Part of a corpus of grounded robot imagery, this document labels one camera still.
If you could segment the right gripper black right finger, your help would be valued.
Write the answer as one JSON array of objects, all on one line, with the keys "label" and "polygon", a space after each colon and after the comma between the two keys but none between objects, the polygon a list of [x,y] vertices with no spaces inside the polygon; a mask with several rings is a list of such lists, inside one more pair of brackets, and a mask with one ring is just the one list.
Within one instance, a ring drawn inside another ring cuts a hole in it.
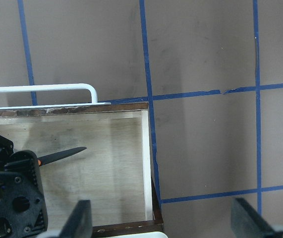
[{"label": "right gripper black right finger", "polygon": [[236,238],[273,238],[275,231],[244,199],[235,198],[231,205],[231,229]]}]

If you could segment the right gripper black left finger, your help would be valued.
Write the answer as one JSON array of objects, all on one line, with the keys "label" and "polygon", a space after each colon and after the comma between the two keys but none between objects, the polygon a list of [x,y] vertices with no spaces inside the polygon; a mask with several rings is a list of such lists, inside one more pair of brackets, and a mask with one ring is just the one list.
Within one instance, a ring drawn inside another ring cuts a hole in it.
[{"label": "right gripper black left finger", "polygon": [[59,237],[90,238],[92,233],[91,202],[90,200],[80,200],[59,233]]}]

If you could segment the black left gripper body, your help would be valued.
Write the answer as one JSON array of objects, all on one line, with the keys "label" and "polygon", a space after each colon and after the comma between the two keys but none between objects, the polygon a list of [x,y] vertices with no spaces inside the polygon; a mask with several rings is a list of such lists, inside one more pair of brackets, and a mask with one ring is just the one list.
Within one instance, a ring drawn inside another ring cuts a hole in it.
[{"label": "black left gripper body", "polygon": [[0,135],[0,238],[34,238],[48,228],[38,158]]}]

